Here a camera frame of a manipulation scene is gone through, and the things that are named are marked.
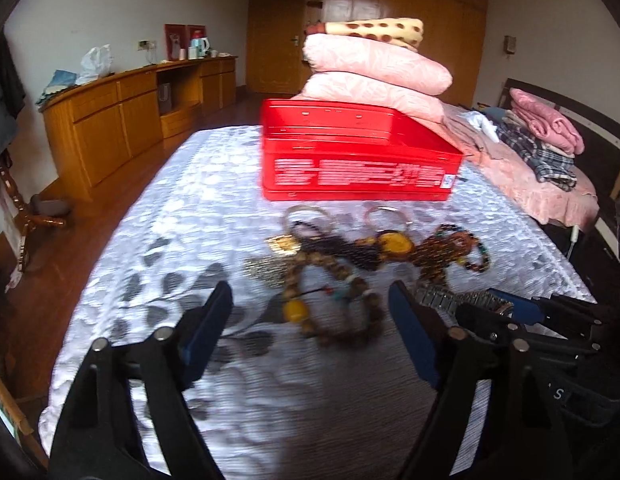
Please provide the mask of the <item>wooden coat rack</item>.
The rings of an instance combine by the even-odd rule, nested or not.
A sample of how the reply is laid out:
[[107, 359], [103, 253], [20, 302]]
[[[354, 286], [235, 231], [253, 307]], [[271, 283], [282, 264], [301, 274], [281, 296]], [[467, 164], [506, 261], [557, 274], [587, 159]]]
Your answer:
[[17, 210], [17, 226], [19, 232], [19, 245], [17, 254], [17, 270], [24, 272], [29, 262], [27, 249], [28, 235], [35, 231], [39, 226], [42, 228], [66, 228], [67, 221], [58, 216], [46, 216], [37, 214], [25, 202], [22, 193], [19, 192], [18, 185], [10, 173], [12, 159], [8, 151], [0, 155], [0, 183], [5, 188], [7, 196], [12, 201]]

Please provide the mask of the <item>gold filigree ornament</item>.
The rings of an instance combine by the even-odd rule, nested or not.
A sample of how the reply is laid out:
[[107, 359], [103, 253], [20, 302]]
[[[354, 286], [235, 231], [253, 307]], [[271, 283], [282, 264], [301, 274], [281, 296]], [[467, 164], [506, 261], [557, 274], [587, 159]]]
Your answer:
[[291, 234], [279, 234], [268, 237], [265, 240], [265, 244], [267, 244], [267, 247], [269, 247], [275, 255], [281, 257], [294, 256], [301, 248], [299, 240]]

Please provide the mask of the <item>blue cloth on cabinet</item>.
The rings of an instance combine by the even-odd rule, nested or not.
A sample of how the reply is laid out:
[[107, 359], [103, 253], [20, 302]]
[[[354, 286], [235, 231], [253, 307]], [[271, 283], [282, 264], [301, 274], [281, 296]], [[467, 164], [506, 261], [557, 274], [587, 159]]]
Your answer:
[[78, 75], [69, 70], [55, 70], [52, 78], [42, 90], [36, 104], [42, 107], [50, 99], [58, 93], [63, 93], [69, 89], [75, 88]]

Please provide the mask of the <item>wall socket with plug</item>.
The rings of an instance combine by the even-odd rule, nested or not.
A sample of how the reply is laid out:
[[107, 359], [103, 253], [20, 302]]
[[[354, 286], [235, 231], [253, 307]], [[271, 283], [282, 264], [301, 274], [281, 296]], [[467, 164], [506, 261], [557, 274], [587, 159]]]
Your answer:
[[150, 51], [156, 49], [156, 41], [155, 40], [139, 40], [138, 41], [138, 50], [139, 51]]

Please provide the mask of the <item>dark wooden headboard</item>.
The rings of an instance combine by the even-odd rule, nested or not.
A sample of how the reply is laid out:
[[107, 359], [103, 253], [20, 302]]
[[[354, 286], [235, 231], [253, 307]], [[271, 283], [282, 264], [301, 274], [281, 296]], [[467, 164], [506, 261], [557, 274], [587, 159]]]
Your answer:
[[500, 92], [498, 106], [508, 107], [510, 89], [520, 89], [567, 117], [581, 133], [585, 152], [576, 158], [578, 166], [594, 184], [599, 205], [595, 229], [620, 260], [616, 240], [616, 200], [620, 198], [620, 122], [559, 93], [508, 78]]

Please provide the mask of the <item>wall mounted phone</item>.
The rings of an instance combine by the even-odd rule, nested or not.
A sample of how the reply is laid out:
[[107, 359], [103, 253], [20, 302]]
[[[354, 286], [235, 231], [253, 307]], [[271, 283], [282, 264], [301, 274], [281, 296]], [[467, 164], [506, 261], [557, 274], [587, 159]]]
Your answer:
[[517, 38], [514, 36], [505, 36], [503, 48], [506, 55], [514, 55], [517, 50]]

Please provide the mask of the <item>red picture frame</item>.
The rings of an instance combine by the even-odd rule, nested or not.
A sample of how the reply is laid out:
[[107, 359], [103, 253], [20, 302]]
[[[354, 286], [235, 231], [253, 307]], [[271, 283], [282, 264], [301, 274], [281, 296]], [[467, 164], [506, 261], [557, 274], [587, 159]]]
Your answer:
[[168, 61], [183, 61], [188, 59], [189, 45], [191, 44], [191, 30], [201, 28], [207, 35], [207, 29], [203, 25], [165, 24], [165, 52]]

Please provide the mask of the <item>right silver bangle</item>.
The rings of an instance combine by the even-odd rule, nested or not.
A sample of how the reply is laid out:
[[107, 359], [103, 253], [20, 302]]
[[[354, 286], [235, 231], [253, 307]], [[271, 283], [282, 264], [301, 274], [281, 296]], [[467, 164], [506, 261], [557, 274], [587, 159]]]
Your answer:
[[412, 220], [397, 207], [375, 205], [369, 207], [363, 216], [365, 226], [376, 233], [381, 231], [398, 231], [407, 234], [410, 232]]

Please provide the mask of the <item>plaid checked shirt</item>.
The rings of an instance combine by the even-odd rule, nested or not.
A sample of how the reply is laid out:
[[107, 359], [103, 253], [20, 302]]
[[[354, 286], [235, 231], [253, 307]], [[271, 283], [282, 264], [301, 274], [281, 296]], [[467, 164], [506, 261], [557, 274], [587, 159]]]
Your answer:
[[564, 192], [576, 187], [572, 157], [559, 153], [523, 126], [503, 122], [496, 127], [496, 133], [528, 165], [538, 182], [552, 183]]

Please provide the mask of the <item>yellow brown spotted blanket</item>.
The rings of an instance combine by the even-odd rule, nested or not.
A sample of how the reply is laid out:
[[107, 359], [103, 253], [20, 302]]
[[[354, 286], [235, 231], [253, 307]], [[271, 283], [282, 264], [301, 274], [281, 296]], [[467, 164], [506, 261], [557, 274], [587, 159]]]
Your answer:
[[413, 52], [424, 39], [425, 25], [418, 18], [378, 18], [378, 20], [318, 22], [309, 25], [305, 34], [325, 34], [363, 38], [392, 44]]

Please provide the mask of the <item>left silver bangle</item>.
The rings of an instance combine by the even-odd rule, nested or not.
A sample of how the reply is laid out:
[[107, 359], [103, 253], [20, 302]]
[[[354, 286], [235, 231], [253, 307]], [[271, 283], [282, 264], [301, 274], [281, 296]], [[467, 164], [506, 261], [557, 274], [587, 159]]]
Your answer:
[[329, 234], [336, 229], [336, 219], [320, 206], [296, 204], [285, 210], [281, 225], [286, 234], [291, 234], [296, 226], [303, 226], [321, 234]]

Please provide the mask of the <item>dark hanging clothes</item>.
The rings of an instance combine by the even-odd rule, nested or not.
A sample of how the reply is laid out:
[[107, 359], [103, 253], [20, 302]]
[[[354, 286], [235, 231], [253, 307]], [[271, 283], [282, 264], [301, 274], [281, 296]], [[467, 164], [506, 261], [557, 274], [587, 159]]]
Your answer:
[[10, 46], [0, 31], [0, 155], [14, 141], [17, 117], [25, 106], [26, 92], [13, 61]]

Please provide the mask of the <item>grey paper bag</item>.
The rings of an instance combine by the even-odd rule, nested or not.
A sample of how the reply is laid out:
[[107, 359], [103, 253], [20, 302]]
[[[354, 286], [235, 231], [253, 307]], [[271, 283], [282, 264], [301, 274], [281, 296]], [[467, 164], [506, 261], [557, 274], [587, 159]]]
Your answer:
[[170, 82], [163, 82], [162, 84], [158, 84], [157, 99], [159, 114], [161, 116], [169, 114], [173, 109], [172, 84], [170, 84]]

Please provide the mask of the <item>silver bangle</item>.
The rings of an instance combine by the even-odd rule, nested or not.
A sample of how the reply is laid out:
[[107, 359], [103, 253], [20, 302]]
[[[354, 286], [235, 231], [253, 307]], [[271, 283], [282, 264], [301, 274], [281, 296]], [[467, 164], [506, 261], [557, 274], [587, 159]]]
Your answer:
[[285, 210], [281, 225], [286, 234], [291, 234], [296, 226], [303, 226], [321, 234], [329, 234], [336, 229], [336, 219], [320, 206], [296, 204]]
[[363, 216], [365, 226], [376, 233], [381, 231], [398, 231], [407, 234], [410, 232], [412, 220], [397, 207], [375, 205], [369, 207]]

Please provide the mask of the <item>red tin box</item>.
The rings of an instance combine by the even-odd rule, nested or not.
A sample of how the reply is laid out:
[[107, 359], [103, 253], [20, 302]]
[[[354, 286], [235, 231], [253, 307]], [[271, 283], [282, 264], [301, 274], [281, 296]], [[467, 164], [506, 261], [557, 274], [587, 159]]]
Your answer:
[[261, 106], [262, 194], [292, 200], [434, 200], [463, 153], [393, 108], [296, 99]]

